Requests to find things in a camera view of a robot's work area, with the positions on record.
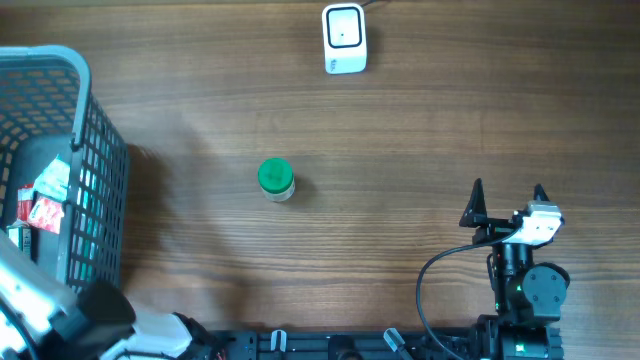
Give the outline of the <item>red tissue pack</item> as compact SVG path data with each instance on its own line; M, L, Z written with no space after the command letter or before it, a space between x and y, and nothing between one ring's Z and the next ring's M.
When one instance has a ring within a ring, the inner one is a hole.
M27 217L29 225L54 234L60 233L64 210L61 203L39 196Z

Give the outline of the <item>teal wet wipes pack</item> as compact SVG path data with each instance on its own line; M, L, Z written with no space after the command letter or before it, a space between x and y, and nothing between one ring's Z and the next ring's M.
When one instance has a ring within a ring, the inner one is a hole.
M70 165L57 155L34 181L34 190L57 202L67 199Z

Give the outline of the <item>green white candy bar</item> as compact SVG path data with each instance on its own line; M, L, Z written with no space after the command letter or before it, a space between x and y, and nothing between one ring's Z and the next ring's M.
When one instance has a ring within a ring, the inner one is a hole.
M16 220L7 227L7 235L25 256L32 258L32 232L28 223Z

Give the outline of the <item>green lid jar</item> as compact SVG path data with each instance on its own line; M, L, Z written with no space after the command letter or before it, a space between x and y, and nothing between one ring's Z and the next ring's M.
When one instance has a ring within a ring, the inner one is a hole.
M258 183L268 200L284 202L295 191L293 168L285 159L269 158L259 167Z

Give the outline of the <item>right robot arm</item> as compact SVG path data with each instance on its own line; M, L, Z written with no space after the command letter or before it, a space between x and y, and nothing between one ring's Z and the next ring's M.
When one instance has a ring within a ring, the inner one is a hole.
M473 228L475 245L489 245L487 257L494 315L481 315L469 335L473 359L562 360L561 319L570 276L562 267L536 263L533 252L550 244L564 225L560 208L543 187L534 187L533 199L509 219L488 215L481 179L476 179L470 200L459 221Z

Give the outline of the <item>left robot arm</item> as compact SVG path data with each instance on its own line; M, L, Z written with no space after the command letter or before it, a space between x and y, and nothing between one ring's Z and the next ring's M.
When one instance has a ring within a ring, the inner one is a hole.
M134 306L108 282L74 292L1 235L3 359L221 359L223 347L196 320Z

